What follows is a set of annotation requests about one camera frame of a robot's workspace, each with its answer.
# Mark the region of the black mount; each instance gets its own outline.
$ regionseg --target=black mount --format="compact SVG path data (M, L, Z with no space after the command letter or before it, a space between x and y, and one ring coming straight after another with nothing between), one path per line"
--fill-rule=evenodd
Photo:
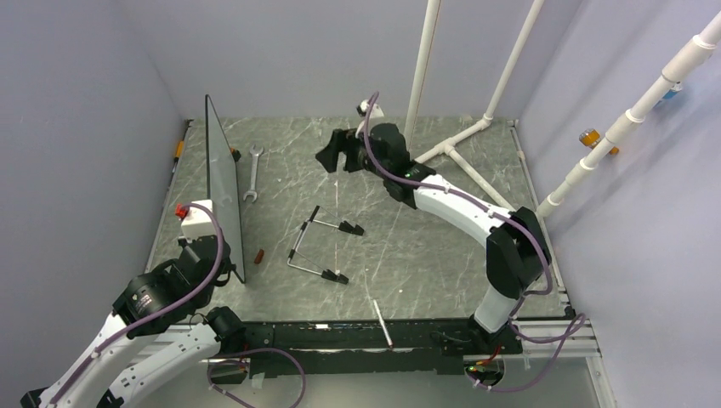
M416 209L413 191L416 189L407 184L397 183L383 176L373 166L362 139L355 137L356 129L335 129L328 145L315 155L329 173L338 170L340 153L345 154L343 170L348 173L367 170L383 179L383 186L395 200ZM370 144L373 155L383 168L391 174L412 181L421 181L435 174L431 167L424 166L411 160L411 154L406 148L406 138L393 123L379 123L371 129Z
M218 238L215 235L203 236L190 243L181 241L183 251L177 259L160 263L151 272L136 276L128 283L128 287L113 303L113 313L120 315L125 324L130 325L192 292L213 267L217 245ZM174 311L130 331L128 338L162 333L173 323L206 307L213 295L213 288L227 284L231 270L235 269L229 258L230 246L225 241L223 249L223 260L211 285Z

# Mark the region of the white pipe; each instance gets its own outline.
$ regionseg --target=white pipe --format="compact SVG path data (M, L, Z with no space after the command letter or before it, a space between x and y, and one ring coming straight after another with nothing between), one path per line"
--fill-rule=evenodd
M523 26L520 29L520 33L518 38L516 38L516 43L514 44L514 48L511 50L511 54L508 56L508 61L506 62L506 66L503 68L503 73L501 74L501 78L498 80L498 84L496 85L496 90L493 91L493 96L491 96L491 102L488 104L488 109L485 110L485 114L483 115L483 118L479 121L477 121L472 127L469 127L468 129L460 132L459 134L448 138L440 143L438 143L436 146L434 146L431 150L423 153L418 158L416 158L416 162L423 163L427 162L428 160L436 157L437 155L443 154L446 152L446 149L449 147L455 147L456 144L460 143L462 140L468 138L474 133L480 132L485 128L488 128L489 125L491 125L491 121L493 120L493 113L496 111L496 107L498 106L498 102L501 100L501 96L503 95L503 91L506 89L506 85L508 84L508 79L511 77L511 74L514 72L514 68L516 66L516 62L518 62L518 58L520 56L520 52L523 50L523 47L525 46L525 42L528 39L528 36L531 34L531 28L533 28L533 25L536 23L536 18L538 17L538 13L541 11L541 6L543 5L543 2L545 0L534 0L533 4L531 5L531 9L528 10L528 15L525 17L525 21L523 22ZM406 130L404 134L407 136L409 127L408 123L410 122L410 118L413 118L413 121L415 121L415 115L411 116L411 110L408 110L408 117L406 118Z
M721 41L721 12L703 29L701 34L693 36L676 55L663 67L661 76L639 98L639 101L626 110L606 131L605 137L586 157L583 157L565 176L559 188L549 194L538 206L536 215L549 216L564 198L580 184L599 164L608 152L620 144L636 128L641 126L646 115L658 100L676 83L683 81L697 66L708 59Z
M416 60L416 73L413 75L413 88L411 88L411 100L408 102L408 114L406 115L406 127L403 134L406 139L411 140L413 137L413 129L416 126L416 117L418 116L418 106L421 104L421 93L423 92L423 82L426 79L426 68L428 68L430 48L433 45L433 37L435 34L435 24L438 21L438 12L440 10L440 0L429 0L426 8L426 19L423 22L423 32L421 33L421 46L418 49L418 58Z
M460 132L456 136L452 136L446 140L443 140L442 142L433 146L433 148L431 148L431 150L416 157L416 162L425 163L428 160L436 157L437 155L446 153L446 149L455 147L456 143L460 142L461 140L466 139L468 136L470 136L474 133L480 132L483 129L488 128L490 125L491 125L491 120L486 117L483 117L483 119L477 121L473 126Z
M501 100L503 91L506 89L508 79L511 77L511 74L514 73L514 68L516 66L516 62L518 62L520 52L523 50L523 47L525 46L525 41L528 40L528 36L531 34L531 28L533 28L533 25L536 23L536 18L538 17L538 13L541 12L541 6L543 5L544 1L545 0L533 0L531 9L528 11L528 15L525 17L523 26L520 28L519 36L518 38L516 38L516 44L514 44L514 49L511 50L511 55L508 57L506 66L503 68L501 79L498 80L496 90L493 91L491 102L490 104L488 104L488 109L485 110L485 116L488 116L490 119L493 118L493 113L498 107L498 102Z
M483 189L483 191L485 191L486 194L493 201L496 202L498 206L507 208L510 211L515 211L514 206L512 206L511 203L509 203L508 201L506 201L506 199L503 198L503 196L496 189L494 189L490 183L485 181L485 178L478 174L478 172L475 171L473 166L471 166L470 163L468 163L466 159L464 159L455 149L449 147L449 150L446 152L446 154L451 159L453 159L453 161L458 163L458 166L460 166L463 171L465 171L470 176L470 178L472 178L473 181L476 182L476 184L479 185L480 188Z

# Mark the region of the transparent pane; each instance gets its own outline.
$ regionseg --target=transparent pane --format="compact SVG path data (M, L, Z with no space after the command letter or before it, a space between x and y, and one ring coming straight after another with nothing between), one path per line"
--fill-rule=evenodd
M241 208L238 197L236 162L230 153L218 114L210 96L205 97L207 197L213 201L220 228L230 246L230 261L237 267L238 276L245 282L243 269L243 239L241 235Z

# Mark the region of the gray wall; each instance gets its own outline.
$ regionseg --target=gray wall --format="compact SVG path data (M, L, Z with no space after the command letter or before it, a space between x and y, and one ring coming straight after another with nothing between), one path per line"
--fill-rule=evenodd
M111 0L5 1L0 38L0 405L17 406L143 272L184 124Z
M581 0L548 0L498 107L519 117ZM346 116L380 90L404 116L426 2L420 0L121 0L173 99L202 115ZM485 111L531 0L447 1L440 10L421 115Z
M721 9L587 1L521 117L540 196ZM718 406L721 54L653 110L548 220L571 300L599 336L621 407Z

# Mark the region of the wrench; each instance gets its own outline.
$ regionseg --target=wrench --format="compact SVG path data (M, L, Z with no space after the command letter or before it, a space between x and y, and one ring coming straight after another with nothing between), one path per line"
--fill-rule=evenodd
M255 191L255 179L258 177L258 158L263 154L263 146L256 150L255 144L250 148L250 154L253 157L253 164L250 169L250 189L243 195L245 201L248 197L253 198L253 202L258 199L258 193Z

